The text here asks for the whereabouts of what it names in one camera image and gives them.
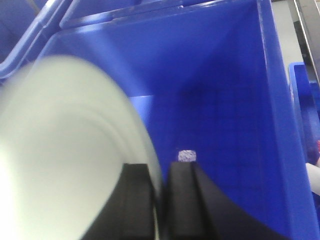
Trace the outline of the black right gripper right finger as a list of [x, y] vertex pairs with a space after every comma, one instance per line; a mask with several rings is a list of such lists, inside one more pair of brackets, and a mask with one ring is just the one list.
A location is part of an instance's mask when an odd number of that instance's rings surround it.
[[195, 162], [173, 162], [168, 174], [170, 240], [285, 240], [235, 204]]

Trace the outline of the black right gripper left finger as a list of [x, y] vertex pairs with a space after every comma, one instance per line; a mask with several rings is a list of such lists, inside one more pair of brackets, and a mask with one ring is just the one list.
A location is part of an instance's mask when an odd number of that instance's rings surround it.
[[147, 164], [122, 167], [118, 182], [83, 240], [153, 240], [154, 188]]

